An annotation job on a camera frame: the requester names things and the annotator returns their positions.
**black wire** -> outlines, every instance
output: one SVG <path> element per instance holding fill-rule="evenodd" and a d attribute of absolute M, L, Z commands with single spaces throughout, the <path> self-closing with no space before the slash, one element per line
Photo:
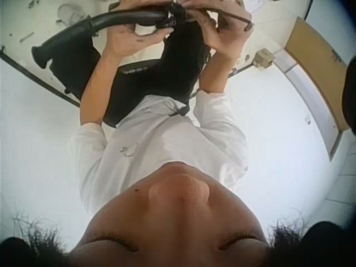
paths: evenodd
<path fill-rule="evenodd" d="M 245 32 L 248 32 L 249 30 L 251 30 L 254 26 L 253 22 L 250 21 L 249 19 L 247 18 L 242 18 L 240 16 L 237 16 L 235 14 L 231 14 L 229 12 L 226 12 L 226 11 L 222 11 L 220 9 L 216 9 L 216 8 L 200 8 L 201 10 L 204 10 L 204 11 L 210 11 L 210 12 L 216 12 L 217 14 L 220 14 L 220 15 L 223 15 L 223 16 L 227 16 L 227 17 L 230 17 L 230 18 L 235 18 L 235 19 L 238 19 L 242 22 L 246 22 L 248 25 L 246 26 L 246 28 L 244 29 Z"/>

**shirt sleeve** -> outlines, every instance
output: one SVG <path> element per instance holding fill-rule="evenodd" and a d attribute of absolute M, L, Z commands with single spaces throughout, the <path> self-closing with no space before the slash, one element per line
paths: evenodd
<path fill-rule="evenodd" d="M 200 123 L 201 133 L 240 166 L 239 176 L 243 177 L 248 170 L 248 143 L 236 125 L 227 95 L 198 92 L 194 115 Z"/>
<path fill-rule="evenodd" d="M 69 143 L 75 174 L 79 179 L 80 197 L 87 211 L 90 210 L 93 187 L 106 145 L 104 131 L 95 123 L 81 126 Z"/>

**eyelash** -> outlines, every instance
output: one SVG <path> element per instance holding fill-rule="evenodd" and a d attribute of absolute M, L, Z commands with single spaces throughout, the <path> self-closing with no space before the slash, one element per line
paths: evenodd
<path fill-rule="evenodd" d="M 232 245 L 236 244 L 238 241 L 242 239 L 256 239 L 258 238 L 258 234 L 254 231 L 243 231 L 238 233 L 233 233 L 228 235 L 224 240 L 223 244 L 218 247 L 219 250 L 228 250 Z"/>
<path fill-rule="evenodd" d="M 127 251 L 132 252 L 132 253 L 139 251 L 139 248 L 136 245 L 134 245 L 131 242 L 126 241 L 124 238 L 122 238 L 121 236 L 118 236 L 117 234 L 114 234 L 114 233 L 96 235 L 88 243 L 93 243 L 93 242 L 102 241 L 102 240 L 116 242 L 116 243 L 120 244 L 121 246 L 123 246 Z"/>

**hand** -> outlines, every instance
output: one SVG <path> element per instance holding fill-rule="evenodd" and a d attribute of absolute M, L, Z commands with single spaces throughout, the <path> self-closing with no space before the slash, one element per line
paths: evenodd
<path fill-rule="evenodd" d="M 199 9 L 219 9 L 251 21 L 252 16 L 245 10 L 242 0 L 183 0 L 182 6 L 190 9 L 188 13 L 199 23 L 208 46 L 235 62 L 239 59 L 253 28 L 245 32 L 246 22 L 223 15 L 219 15 L 216 28 L 209 14 Z"/>
<path fill-rule="evenodd" d="M 166 4 L 171 0 L 122 0 L 121 4 L 114 9 L 127 10 L 143 6 Z M 153 34 L 140 36 L 135 33 L 135 24 L 113 26 L 107 29 L 107 43 L 105 50 L 118 58 L 131 56 L 138 51 L 163 41 L 173 29 L 160 29 Z"/>

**black handle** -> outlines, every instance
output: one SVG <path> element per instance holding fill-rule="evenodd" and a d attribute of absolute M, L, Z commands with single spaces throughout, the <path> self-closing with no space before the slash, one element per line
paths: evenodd
<path fill-rule="evenodd" d="M 168 13 L 162 8 L 114 11 L 96 17 L 88 17 L 75 25 L 64 29 L 39 47 L 32 47 L 32 56 L 40 68 L 45 69 L 47 62 L 61 50 L 69 48 L 77 40 L 93 36 L 97 31 L 121 24 L 140 24 L 155 26 L 162 24 Z"/>

